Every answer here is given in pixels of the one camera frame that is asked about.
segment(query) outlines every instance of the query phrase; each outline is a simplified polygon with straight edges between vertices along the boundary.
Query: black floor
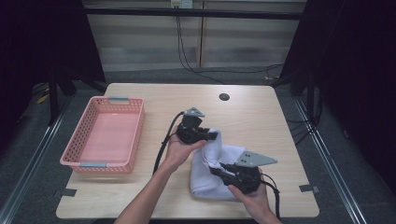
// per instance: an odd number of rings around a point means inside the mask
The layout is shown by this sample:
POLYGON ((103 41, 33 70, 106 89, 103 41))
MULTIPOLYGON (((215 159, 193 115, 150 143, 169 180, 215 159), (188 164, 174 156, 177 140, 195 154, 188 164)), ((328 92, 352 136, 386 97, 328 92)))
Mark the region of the black floor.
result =
MULTIPOLYGON (((225 84, 238 85, 265 85, 269 80, 265 79, 265 73, 237 74, 237 73, 208 73, 205 76, 214 77, 225 84)), ((134 73, 107 74, 107 82, 155 82, 155 83, 199 83, 219 84, 219 82, 205 77, 197 76, 185 70, 147 71, 134 73)), ((32 173, 32 181, 22 193, 19 203, 10 202, 11 193, 18 193, 21 176, 26 174, 26 167, 40 144, 42 137, 48 130, 50 115, 49 101, 41 105, 35 103, 40 97, 44 87, 35 89, 32 103, 22 116, 17 130, 9 139, 7 150, 2 152, 0 159, 0 204, 3 207, 4 218, 5 205, 12 203, 15 213, 8 213, 6 217, 12 219, 12 223, 111 223, 113 220, 60 220, 56 217, 56 207, 60 198, 54 196, 56 190, 64 189, 71 170, 63 167, 59 159, 64 148, 74 131, 79 116, 82 114, 88 100, 94 95, 102 93, 90 87, 76 83, 78 92, 70 98, 70 103, 64 111, 62 123, 58 132, 51 139, 49 147, 43 154, 42 161, 38 161, 38 169, 32 173)), ((307 133, 304 123, 295 122, 302 120, 298 112, 295 100, 292 97, 289 86, 283 85, 276 88, 276 94, 281 104, 286 120, 290 126, 291 134, 295 142, 299 142, 297 150, 302 159, 310 184, 320 190, 316 193, 316 199, 320 214, 315 218, 283 218, 284 223, 353 223, 351 215, 345 207, 345 202, 340 192, 334 185, 331 176, 320 157, 318 150, 307 133)), ((60 103, 69 102, 66 96, 60 96, 60 103)), ((351 195, 356 199, 359 208, 367 223, 394 223, 396 220, 396 199, 390 190, 382 182, 381 178, 364 160, 353 141, 345 138, 344 130, 337 119, 333 116, 326 103, 320 116, 318 130, 325 142, 332 159, 344 178, 351 195)), ((235 221, 163 221, 154 220, 153 223, 242 223, 235 221)))

